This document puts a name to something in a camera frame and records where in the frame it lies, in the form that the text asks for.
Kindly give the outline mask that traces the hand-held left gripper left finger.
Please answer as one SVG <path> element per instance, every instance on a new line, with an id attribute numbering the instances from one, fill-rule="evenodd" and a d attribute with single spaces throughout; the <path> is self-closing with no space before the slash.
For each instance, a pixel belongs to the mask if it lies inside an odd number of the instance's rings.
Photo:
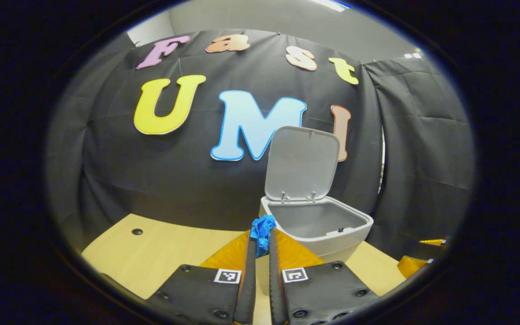
<path id="1" fill-rule="evenodd" d="M 256 246 L 245 231 L 200 265 L 180 265 L 147 304 L 179 325 L 251 325 Z"/>

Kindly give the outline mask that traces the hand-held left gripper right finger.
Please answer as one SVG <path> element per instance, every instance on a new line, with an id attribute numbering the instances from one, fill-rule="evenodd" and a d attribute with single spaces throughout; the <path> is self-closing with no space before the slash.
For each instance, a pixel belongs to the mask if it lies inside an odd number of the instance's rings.
<path id="1" fill-rule="evenodd" d="M 330 325 L 378 300 L 337 260 L 324 262 L 273 228 L 269 235 L 269 298 L 274 325 Z"/>

